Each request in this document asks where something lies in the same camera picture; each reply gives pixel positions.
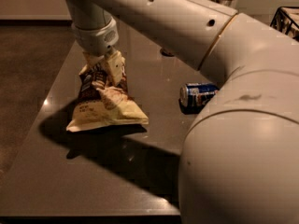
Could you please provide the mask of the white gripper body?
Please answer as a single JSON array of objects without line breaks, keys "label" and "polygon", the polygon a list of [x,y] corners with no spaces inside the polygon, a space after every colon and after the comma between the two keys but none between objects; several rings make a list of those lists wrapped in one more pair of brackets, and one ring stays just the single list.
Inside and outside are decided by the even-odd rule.
[{"label": "white gripper body", "polygon": [[114,19],[103,28],[83,30],[72,24],[77,43],[94,56],[105,55],[119,40],[117,23]]}]

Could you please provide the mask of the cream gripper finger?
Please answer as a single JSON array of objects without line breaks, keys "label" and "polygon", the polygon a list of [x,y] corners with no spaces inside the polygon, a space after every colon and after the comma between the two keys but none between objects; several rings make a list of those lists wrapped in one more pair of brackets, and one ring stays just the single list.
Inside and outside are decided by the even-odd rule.
[{"label": "cream gripper finger", "polygon": [[86,60],[86,63],[88,66],[93,67],[94,65],[96,65],[97,63],[100,63],[104,57],[103,56],[94,56],[91,53],[84,51],[83,52],[83,56]]},{"label": "cream gripper finger", "polygon": [[107,74],[114,86],[117,86],[121,82],[124,63],[125,59],[117,49],[111,49],[105,55]]}]

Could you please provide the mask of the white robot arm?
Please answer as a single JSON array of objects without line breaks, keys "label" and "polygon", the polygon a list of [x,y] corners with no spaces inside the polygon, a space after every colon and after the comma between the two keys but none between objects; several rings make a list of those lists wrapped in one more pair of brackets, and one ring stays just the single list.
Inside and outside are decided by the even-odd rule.
[{"label": "white robot arm", "polygon": [[299,54],[290,37],[208,0],[78,0],[218,85],[180,155],[183,224],[299,224]]}]

